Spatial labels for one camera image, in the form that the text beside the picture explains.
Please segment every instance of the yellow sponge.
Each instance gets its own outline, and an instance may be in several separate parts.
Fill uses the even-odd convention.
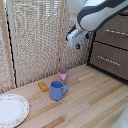
[[[40,87],[40,89],[42,90],[42,92],[49,91],[49,87],[45,84],[45,82],[38,83],[38,86]]]

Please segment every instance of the blue mug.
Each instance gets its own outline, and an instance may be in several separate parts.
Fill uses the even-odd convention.
[[[53,81],[50,85],[50,97],[53,100],[62,99],[68,92],[68,87],[65,86],[60,81]]]

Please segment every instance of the pink cup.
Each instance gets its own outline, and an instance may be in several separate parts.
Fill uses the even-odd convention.
[[[60,68],[57,70],[57,81],[61,81],[63,84],[67,83],[68,70]]]

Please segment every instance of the wooden table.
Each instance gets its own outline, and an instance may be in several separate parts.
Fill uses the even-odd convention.
[[[30,104],[28,117],[17,128],[110,128],[128,103],[128,86],[91,67],[69,70],[67,95],[53,101],[50,92],[42,92],[41,81],[48,86],[56,75],[8,91],[19,94]]]

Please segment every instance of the mug handle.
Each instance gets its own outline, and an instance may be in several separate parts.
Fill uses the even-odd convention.
[[[66,89],[66,92],[62,95],[62,98],[66,95],[66,93],[68,92],[68,87],[66,85],[63,84],[63,89]]]

